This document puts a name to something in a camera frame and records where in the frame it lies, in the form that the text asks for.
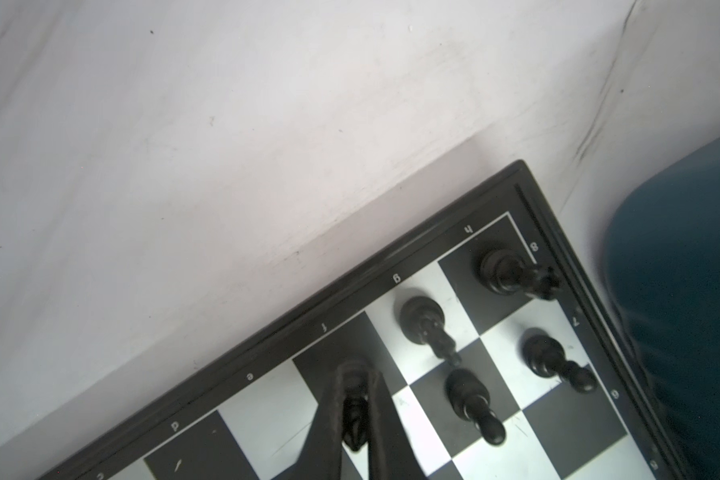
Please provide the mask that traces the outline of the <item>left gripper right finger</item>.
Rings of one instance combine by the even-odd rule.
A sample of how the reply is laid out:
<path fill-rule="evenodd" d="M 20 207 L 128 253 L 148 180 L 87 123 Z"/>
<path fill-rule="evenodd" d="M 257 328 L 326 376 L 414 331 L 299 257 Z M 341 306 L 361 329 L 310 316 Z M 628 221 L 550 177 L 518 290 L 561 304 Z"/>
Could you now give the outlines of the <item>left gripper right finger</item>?
<path fill-rule="evenodd" d="M 383 375 L 367 373 L 370 479 L 425 479 Z"/>

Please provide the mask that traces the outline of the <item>black bishop piece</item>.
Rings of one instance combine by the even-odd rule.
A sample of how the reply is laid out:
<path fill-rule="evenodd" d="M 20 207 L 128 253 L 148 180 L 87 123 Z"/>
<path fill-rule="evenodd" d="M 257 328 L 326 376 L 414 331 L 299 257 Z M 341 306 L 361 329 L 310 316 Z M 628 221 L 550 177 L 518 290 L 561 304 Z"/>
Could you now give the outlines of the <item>black bishop piece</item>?
<path fill-rule="evenodd" d="M 342 440 L 353 452 L 368 443 L 370 366 L 363 358 L 353 358 L 342 365 L 341 384 L 344 394 Z"/>

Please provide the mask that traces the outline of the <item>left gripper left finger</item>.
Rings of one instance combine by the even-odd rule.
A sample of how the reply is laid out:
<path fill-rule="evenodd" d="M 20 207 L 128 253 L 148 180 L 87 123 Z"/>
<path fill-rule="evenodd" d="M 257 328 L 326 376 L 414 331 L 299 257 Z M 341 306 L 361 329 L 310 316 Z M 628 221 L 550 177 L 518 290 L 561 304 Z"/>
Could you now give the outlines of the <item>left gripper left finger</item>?
<path fill-rule="evenodd" d="M 342 467 L 344 365 L 329 376 L 291 479 L 340 479 Z"/>

